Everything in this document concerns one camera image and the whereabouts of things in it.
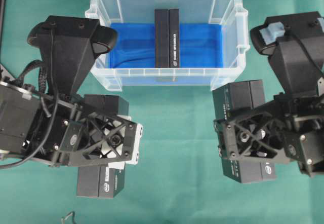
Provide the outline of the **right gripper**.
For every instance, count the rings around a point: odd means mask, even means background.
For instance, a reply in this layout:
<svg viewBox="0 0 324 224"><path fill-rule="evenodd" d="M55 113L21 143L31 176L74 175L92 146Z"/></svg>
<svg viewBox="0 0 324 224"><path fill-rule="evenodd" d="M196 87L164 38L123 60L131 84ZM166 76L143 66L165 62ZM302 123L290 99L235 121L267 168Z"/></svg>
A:
<svg viewBox="0 0 324 224"><path fill-rule="evenodd" d="M323 175L323 95L275 98L215 119L219 156L224 160L288 164L302 174Z"/></svg>

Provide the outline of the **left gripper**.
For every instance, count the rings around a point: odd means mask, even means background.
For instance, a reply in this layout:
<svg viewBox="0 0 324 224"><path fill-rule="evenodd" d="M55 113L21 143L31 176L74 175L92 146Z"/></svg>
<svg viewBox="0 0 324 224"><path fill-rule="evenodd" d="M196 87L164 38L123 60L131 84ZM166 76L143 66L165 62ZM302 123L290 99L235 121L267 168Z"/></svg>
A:
<svg viewBox="0 0 324 224"><path fill-rule="evenodd" d="M25 131L22 159L48 166L137 165L143 126L131 116L86 116L78 94L59 96L57 111L45 116L40 98L22 98Z"/></svg>

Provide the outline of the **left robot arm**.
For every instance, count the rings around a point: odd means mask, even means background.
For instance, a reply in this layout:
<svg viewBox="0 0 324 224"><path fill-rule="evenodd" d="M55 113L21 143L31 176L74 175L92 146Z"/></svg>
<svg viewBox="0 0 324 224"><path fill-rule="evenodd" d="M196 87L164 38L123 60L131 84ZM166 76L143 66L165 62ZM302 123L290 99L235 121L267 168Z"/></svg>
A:
<svg viewBox="0 0 324 224"><path fill-rule="evenodd" d="M63 97L17 85L1 68L1 159L51 167L136 165L143 127L115 95Z"/></svg>

